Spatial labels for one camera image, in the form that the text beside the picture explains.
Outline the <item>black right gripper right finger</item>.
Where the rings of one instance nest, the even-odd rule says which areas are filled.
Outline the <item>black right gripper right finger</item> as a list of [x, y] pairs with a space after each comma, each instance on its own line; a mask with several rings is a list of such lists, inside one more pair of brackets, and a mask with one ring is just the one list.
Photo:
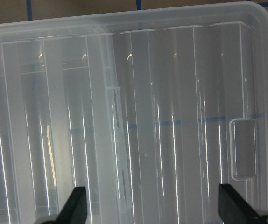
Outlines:
[[218, 214], [225, 224], [268, 224], [268, 214], [255, 211], [231, 184], [219, 184]]

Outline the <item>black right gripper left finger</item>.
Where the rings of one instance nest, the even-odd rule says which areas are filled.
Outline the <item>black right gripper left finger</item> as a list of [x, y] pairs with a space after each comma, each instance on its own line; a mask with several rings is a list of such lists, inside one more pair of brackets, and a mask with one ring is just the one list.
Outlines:
[[75, 187], [55, 218], [45, 217], [38, 224], [85, 224], [88, 217], [86, 187]]

